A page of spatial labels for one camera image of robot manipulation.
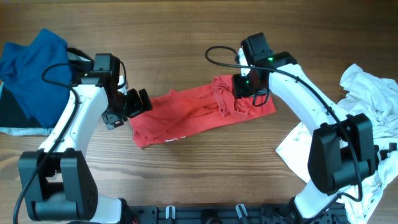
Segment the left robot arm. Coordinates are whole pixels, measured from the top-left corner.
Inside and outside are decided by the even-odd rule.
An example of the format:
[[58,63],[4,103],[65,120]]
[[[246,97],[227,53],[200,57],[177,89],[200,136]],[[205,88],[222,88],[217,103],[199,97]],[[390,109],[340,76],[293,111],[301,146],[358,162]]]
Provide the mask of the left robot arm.
[[123,198],[98,192],[85,159],[99,119],[108,129],[151,110],[145,89],[119,91],[110,78],[81,78],[70,85],[70,99],[50,136],[37,151],[23,152],[18,199],[30,219],[82,223],[137,223]]

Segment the red printed t-shirt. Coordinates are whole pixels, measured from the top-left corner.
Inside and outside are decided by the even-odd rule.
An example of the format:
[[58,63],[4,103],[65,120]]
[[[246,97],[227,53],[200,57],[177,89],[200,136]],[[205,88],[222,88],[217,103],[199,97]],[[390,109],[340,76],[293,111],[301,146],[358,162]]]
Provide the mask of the red printed t-shirt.
[[152,110],[129,120],[137,147],[170,142],[209,129],[260,118],[276,112],[272,98],[260,107],[252,99],[236,99],[231,75],[220,75],[207,85],[150,99]]

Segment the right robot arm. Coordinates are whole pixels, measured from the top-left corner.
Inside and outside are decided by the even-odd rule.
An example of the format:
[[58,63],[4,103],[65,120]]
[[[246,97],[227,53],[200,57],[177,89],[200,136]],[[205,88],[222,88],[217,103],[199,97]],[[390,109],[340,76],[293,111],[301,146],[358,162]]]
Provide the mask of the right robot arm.
[[340,202],[365,199],[364,180],[377,169],[377,149],[370,119],[339,108],[304,74],[288,52],[257,58],[239,49],[233,77],[238,97],[270,93],[281,98],[312,137],[304,161],[310,180],[287,204],[265,204],[266,223],[343,223],[348,211]]

